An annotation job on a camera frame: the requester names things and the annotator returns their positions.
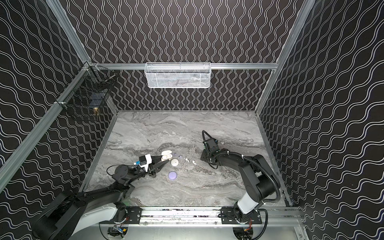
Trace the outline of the beige earbud charging case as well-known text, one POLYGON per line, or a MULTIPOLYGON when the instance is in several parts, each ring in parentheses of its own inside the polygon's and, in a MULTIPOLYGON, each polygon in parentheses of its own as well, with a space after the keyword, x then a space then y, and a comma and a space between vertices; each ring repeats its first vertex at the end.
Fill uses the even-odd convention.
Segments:
POLYGON ((172 151, 166 150, 162 152, 162 161, 170 160, 173 158, 172 151))

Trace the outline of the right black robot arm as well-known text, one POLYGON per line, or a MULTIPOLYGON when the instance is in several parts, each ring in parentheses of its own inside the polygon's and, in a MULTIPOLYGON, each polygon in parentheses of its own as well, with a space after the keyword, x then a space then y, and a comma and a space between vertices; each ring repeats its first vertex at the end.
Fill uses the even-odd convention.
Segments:
POLYGON ((265 203, 277 203, 281 200, 279 179, 262 155, 244 156, 228 149, 220 149, 217 144, 204 145, 202 161, 213 169, 224 166, 241 175, 246 193, 234 206, 239 217, 250 214, 265 203))

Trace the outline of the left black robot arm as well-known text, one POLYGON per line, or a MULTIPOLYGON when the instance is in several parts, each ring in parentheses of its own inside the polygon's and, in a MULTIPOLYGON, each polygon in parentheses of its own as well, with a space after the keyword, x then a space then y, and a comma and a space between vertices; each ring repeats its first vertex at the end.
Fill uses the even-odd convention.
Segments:
POLYGON ((33 237, 67 240, 94 224, 125 223, 130 219, 130 213, 122 200, 133 192, 132 183, 145 176, 155 178, 168 162, 165 156, 141 156, 131 165, 116 165, 110 175, 114 182, 105 188, 75 194, 62 192, 34 222, 33 237))

